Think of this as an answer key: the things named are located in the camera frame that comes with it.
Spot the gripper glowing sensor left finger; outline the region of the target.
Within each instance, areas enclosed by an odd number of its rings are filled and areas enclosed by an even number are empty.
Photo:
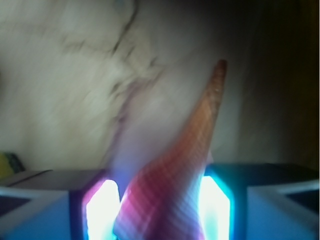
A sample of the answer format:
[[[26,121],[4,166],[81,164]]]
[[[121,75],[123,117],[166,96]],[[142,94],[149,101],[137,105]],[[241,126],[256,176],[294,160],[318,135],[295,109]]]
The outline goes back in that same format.
[[[113,240],[118,185],[102,169],[24,171],[0,182],[3,240]]]

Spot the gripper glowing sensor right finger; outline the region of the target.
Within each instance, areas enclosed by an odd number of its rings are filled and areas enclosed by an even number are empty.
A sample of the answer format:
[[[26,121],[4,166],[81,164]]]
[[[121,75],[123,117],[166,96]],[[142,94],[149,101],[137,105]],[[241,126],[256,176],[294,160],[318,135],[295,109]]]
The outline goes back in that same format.
[[[317,240],[319,172],[290,163],[213,163],[199,212],[208,240]]]

